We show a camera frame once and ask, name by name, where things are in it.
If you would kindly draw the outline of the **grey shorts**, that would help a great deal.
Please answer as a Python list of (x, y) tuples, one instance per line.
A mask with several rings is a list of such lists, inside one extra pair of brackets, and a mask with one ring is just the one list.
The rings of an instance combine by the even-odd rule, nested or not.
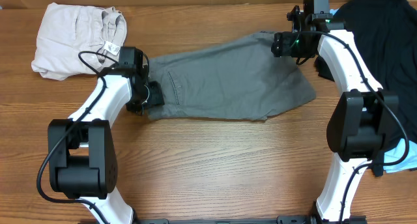
[(273, 32), (261, 31), (151, 59), (151, 80), (161, 85), (164, 104), (150, 108), (149, 118), (266, 120), (314, 100), (293, 59), (273, 56), (273, 41)]

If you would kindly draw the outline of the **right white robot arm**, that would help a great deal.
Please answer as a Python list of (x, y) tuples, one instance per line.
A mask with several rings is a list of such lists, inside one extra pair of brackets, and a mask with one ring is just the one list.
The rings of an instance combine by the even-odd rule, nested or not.
[(310, 58), (318, 55), (328, 66), (340, 93), (326, 129), (334, 153), (323, 191), (308, 223), (365, 223), (351, 216), (351, 204), (360, 180), (388, 146), (397, 122), (396, 95), (385, 91), (371, 75), (344, 24), (333, 20), (292, 20), (290, 32), (276, 33), (275, 57)]

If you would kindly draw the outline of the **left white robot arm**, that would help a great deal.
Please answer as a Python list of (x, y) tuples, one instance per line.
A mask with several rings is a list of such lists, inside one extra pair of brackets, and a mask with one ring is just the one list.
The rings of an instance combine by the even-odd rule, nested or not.
[(162, 104), (149, 67), (105, 68), (85, 103), (67, 119), (48, 126), (50, 186), (66, 203), (83, 204), (99, 223), (138, 223), (135, 210), (116, 187), (118, 164), (111, 127), (122, 108), (139, 113)]

